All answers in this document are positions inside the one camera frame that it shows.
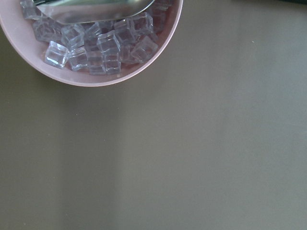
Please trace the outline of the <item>clear ice cubes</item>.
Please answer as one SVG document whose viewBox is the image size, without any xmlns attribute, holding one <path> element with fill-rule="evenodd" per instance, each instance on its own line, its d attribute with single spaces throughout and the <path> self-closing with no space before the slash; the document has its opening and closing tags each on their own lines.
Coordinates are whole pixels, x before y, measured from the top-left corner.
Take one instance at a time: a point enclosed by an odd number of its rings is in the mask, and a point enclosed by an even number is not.
<svg viewBox="0 0 307 230">
<path fill-rule="evenodd" d="M 33 3 L 20 1 L 23 18 L 31 20 L 37 41 L 48 43 L 44 61 L 58 69 L 92 75 L 115 75 L 122 65 L 144 63 L 156 53 L 171 0 L 154 0 L 144 11 L 125 19 L 61 24 L 44 15 Z"/>
</svg>

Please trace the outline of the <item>steel ice scoop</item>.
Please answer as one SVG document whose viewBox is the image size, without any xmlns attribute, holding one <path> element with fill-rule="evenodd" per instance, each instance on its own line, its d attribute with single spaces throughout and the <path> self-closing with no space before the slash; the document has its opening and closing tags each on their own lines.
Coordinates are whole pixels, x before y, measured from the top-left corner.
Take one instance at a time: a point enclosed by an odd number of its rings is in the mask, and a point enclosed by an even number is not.
<svg viewBox="0 0 307 230">
<path fill-rule="evenodd" d="M 125 19 L 149 6 L 153 0 L 35 0 L 47 17 L 61 24 L 93 23 Z"/>
</svg>

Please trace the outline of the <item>pink bowl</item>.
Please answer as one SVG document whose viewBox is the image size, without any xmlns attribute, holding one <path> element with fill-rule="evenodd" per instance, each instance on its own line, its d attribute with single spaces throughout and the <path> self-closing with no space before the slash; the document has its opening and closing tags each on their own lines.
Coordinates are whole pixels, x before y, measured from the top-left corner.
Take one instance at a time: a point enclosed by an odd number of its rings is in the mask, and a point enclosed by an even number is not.
<svg viewBox="0 0 307 230">
<path fill-rule="evenodd" d="M 66 65 L 63 69 L 52 67 L 44 62 L 48 45 L 35 39 L 32 24 L 22 15 L 18 0 L 0 2 L 0 24 L 2 30 L 15 51 L 30 66 L 42 74 L 65 84 L 82 87 L 100 87 L 125 81 L 149 67 L 170 42 L 179 22 L 183 1 L 175 0 L 166 15 L 164 30 L 158 35 L 156 54 L 147 62 L 138 65 L 123 65 L 117 75 L 91 75 L 87 71 L 72 71 Z"/>
</svg>

